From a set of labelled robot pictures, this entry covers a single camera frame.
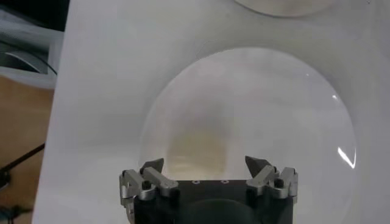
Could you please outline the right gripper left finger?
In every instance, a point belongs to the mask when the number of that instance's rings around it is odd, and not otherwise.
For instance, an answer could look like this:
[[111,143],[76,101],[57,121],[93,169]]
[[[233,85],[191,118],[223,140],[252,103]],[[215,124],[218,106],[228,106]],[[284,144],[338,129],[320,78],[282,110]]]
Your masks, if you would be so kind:
[[146,161],[139,171],[123,170],[119,175],[120,204],[125,208],[127,215],[135,214],[135,198],[150,201],[156,197],[157,191],[160,191],[163,197],[173,196],[179,183],[161,173],[163,165],[164,159],[159,158]]

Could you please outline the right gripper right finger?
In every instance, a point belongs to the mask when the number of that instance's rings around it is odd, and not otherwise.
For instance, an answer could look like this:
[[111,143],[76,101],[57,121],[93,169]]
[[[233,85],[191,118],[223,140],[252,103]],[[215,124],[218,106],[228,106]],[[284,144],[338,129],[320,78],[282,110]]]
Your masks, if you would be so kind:
[[276,200],[290,198],[297,203],[299,174],[295,168],[285,167],[280,172],[268,160],[251,156],[245,156],[245,162],[252,176],[246,186],[256,196],[267,194]]

